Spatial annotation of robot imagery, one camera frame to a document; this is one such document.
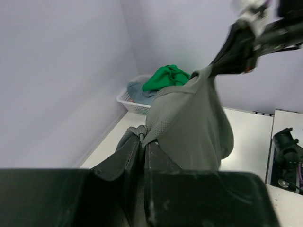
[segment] blue cloth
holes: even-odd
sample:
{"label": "blue cloth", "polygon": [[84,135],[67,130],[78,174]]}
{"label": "blue cloth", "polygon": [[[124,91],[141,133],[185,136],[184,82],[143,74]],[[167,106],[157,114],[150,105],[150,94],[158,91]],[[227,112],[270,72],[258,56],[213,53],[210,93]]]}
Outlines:
{"label": "blue cloth", "polygon": [[144,83],[130,82],[127,85],[127,92],[134,103],[151,105],[157,91],[142,91]]}

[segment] black camera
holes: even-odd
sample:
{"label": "black camera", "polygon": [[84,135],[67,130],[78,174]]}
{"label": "black camera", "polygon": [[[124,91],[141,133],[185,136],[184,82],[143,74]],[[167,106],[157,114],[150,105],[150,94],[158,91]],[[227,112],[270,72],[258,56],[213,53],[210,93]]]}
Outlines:
{"label": "black camera", "polygon": [[280,0],[278,16],[284,19],[303,17],[303,0]]}

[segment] white surface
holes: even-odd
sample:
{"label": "white surface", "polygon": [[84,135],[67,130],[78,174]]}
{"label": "white surface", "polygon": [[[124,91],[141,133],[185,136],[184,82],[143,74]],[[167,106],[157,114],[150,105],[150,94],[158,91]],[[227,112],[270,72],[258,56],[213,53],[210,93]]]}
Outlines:
{"label": "white surface", "polygon": [[[208,65],[238,16],[232,0],[121,0],[139,73],[176,64],[191,73]],[[272,10],[279,1],[273,0]],[[277,20],[272,13],[270,20]],[[281,52],[259,59],[247,75],[219,76],[224,106],[274,113],[303,112],[303,52]]]}
{"label": "white surface", "polygon": [[282,227],[303,226],[303,196],[267,185],[273,207]]}
{"label": "white surface", "polygon": [[145,124],[145,118],[145,115],[127,112],[122,120],[97,147],[97,149],[83,163],[81,168],[92,168],[111,156],[115,152],[118,142],[128,127],[138,127],[141,124]]}
{"label": "white surface", "polygon": [[[222,169],[250,171],[264,178],[272,117],[229,109],[225,111],[233,128],[235,146],[233,153],[223,161]],[[145,124],[145,118],[144,115],[128,112],[82,168],[92,168],[113,154],[126,129]],[[267,189],[282,227],[302,227],[303,197],[271,185],[267,185]]]}
{"label": "white surface", "polygon": [[[225,109],[234,133],[234,149],[222,161],[221,170],[252,172],[265,180],[273,118]],[[128,112],[82,167],[92,168],[114,153],[130,126],[145,124],[145,116]]]}
{"label": "white surface", "polygon": [[234,149],[222,160],[221,170],[252,172],[265,181],[273,117],[228,109],[225,112],[232,126]]}
{"label": "white surface", "polygon": [[78,167],[136,75],[120,0],[0,1],[0,167]]}

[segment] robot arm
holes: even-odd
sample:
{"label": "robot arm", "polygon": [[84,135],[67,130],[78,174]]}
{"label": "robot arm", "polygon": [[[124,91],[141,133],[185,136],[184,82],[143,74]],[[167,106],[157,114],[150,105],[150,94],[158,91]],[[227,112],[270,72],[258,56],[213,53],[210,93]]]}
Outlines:
{"label": "robot arm", "polygon": [[257,66],[262,55],[300,49],[303,43],[303,4],[295,0],[291,3],[280,0],[278,14],[284,18],[267,25],[270,2],[233,2],[240,16],[212,61],[213,76],[248,73]]}

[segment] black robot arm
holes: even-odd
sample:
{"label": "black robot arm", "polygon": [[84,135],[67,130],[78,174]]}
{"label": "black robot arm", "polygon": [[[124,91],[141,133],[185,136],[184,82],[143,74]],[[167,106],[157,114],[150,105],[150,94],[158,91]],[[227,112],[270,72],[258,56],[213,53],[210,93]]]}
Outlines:
{"label": "black robot arm", "polygon": [[[222,49],[211,62],[212,76],[248,73],[257,66],[260,56],[300,49],[303,43],[303,4],[299,5],[296,1],[291,1],[292,4],[289,2],[280,0],[278,14],[284,18],[268,24],[258,37],[255,36],[248,21],[237,20],[231,26]],[[267,7],[265,4],[263,8],[257,9],[259,13]],[[191,78],[196,75],[198,75],[197,71],[193,72]]]}

